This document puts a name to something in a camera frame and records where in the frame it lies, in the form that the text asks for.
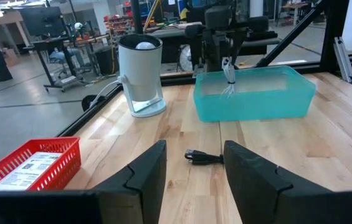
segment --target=teal plastic container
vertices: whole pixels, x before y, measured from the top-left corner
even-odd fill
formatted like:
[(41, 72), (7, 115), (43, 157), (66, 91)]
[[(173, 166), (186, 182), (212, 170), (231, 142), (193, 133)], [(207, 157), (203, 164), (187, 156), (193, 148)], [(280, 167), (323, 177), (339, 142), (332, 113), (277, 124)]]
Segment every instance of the teal plastic container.
[(274, 66), (235, 71), (235, 94), (224, 72), (196, 77), (194, 100), (201, 121), (296, 118), (307, 114), (315, 85), (293, 68)]

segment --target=chair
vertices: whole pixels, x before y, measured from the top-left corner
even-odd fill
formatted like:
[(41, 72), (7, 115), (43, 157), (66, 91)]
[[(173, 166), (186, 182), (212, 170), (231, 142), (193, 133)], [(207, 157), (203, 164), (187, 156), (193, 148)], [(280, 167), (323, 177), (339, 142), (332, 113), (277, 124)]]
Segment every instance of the chair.
[(57, 59), (57, 58), (50, 58), (49, 54), (47, 51), (44, 52), (46, 55), (46, 59), (47, 59), (47, 63), (52, 63), (52, 64), (61, 64), (62, 65), (62, 69), (59, 71), (58, 73), (58, 78), (62, 79), (63, 77), (61, 77), (61, 74), (64, 74), (65, 77), (67, 76), (68, 72), (67, 69), (65, 67), (65, 61), (61, 60), (61, 59)]
[(280, 19), (284, 20), (284, 22), (281, 23), (281, 26), (292, 25), (293, 24), (293, 19), (292, 19), (292, 16), (290, 15), (290, 13), (289, 13), (289, 10), (282, 11), (282, 9), (281, 9), (280, 13), (278, 14), (277, 23), (275, 24), (276, 27), (278, 26), (278, 21)]

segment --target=black metal frame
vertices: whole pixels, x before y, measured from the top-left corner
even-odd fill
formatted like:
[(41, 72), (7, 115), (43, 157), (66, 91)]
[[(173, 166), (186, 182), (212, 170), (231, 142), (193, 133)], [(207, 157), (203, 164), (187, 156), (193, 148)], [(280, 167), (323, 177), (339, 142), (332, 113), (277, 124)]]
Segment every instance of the black metal frame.
[[(256, 67), (266, 67), (274, 60), (286, 47), (291, 44), (292, 41), (312, 22), (317, 15), (321, 12), (326, 12), (327, 24), (324, 36), (323, 51), (321, 54), (321, 60), (319, 62), (305, 62), (289, 64), (297, 72), (301, 74), (307, 73), (318, 73), (318, 72), (330, 72), (336, 74), (338, 71), (338, 64), (336, 62), (335, 52), (333, 50), (333, 40), (335, 37), (340, 37), (345, 26), (345, 19), (347, 14), (349, 0), (320, 0), (316, 7), (304, 18), (295, 28), (289, 33), (289, 35), (278, 44), (266, 57), (264, 57)], [(194, 84), (195, 79), (192, 73), (184, 75), (173, 75), (167, 77), (161, 77), (162, 86), (172, 85), (188, 85)], [(123, 90), (122, 85), (116, 86), (109, 94), (106, 95), (105, 100), (95, 105), (84, 112), (70, 126), (61, 131), (57, 137), (61, 136), (72, 136), (74, 135), (83, 125), (85, 125), (100, 109), (108, 104), (119, 92)]]

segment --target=wall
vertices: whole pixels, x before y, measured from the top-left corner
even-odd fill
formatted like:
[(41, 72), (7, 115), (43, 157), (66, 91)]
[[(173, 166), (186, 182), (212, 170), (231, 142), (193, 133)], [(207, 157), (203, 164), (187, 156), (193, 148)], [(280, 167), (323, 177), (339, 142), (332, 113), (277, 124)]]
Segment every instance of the wall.
[(97, 1), (94, 3), (94, 13), (98, 22), (98, 28), (101, 34), (105, 34), (107, 26), (105, 25), (103, 18), (110, 15), (109, 6), (106, 1)]
[(17, 24), (12, 23), (8, 24), (8, 31), (11, 34), (12, 39), (14, 40), (15, 44), (25, 44), (25, 41), (22, 37), (21, 32), (19, 32), (19, 28)]
[[(68, 2), (60, 4), (60, 3), (52, 3), (51, 6), (59, 7), (61, 9), (61, 12), (63, 14), (65, 13), (71, 13), (72, 8), (70, 7), (70, 4)], [(83, 11), (86, 9), (93, 9), (93, 3), (74, 3), (74, 9), (75, 12)]]
[(123, 4), (124, 2), (125, 1), (121, 1), (121, 0), (107, 0), (111, 16), (114, 16), (117, 14), (116, 6)]
[(5, 13), (3, 17), (0, 17), (0, 24), (8, 24), (19, 21), (23, 21), (23, 19), (21, 13), (18, 11), (10, 11)]

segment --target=workbench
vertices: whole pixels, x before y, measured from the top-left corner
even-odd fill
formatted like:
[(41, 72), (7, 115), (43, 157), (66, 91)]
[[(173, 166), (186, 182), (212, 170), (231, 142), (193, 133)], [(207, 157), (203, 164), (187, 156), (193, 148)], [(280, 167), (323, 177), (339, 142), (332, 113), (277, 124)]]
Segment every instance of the workbench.
[(134, 118), (120, 92), (76, 133), (82, 168), (66, 189), (91, 189), (165, 139), (160, 223), (241, 223), (223, 166), (184, 158), (186, 149), (221, 154), (225, 140), (331, 190), (352, 190), (352, 85), (329, 73), (305, 77), (316, 94), (304, 118), (203, 123), (194, 85), (163, 87), (166, 111)]
[[(185, 36), (185, 29), (177, 29), (175, 27), (161, 29), (149, 33), (163, 42), (162, 63), (174, 63), (179, 61), (180, 45), (192, 44), (192, 40)], [(244, 41), (239, 55), (256, 55), (266, 54), (268, 45), (276, 45), (280, 42), (278, 38), (269, 38), (264, 40)]]
[(296, 3), (296, 4), (286, 4), (282, 6), (283, 9), (293, 9), (293, 25), (295, 26), (297, 21), (298, 21), (298, 10), (303, 7), (303, 6), (308, 6), (307, 2), (302, 2), (302, 3)]
[(91, 68), (93, 70), (95, 76), (99, 77), (102, 74), (101, 74), (100, 68), (98, 66), (97, 58), (95, 57), (95, 54), (94, 54), (95, 52), (94, 52), (93, 45), (99, 44), (103, 41), (103, 39), (107, 39), (107, 38), (109, 38), (109, 35), (105, 34), (105, 35), (101, 35), (99, 37), (91, 37), (89, 39), (76, 40), (73, 42), (66, 40), (64, 42), (64, 44), (67, 47), (70, 47), (70, 46), (85, 47), (88, 59), (91, 64), (91, 66), (89, 68)]

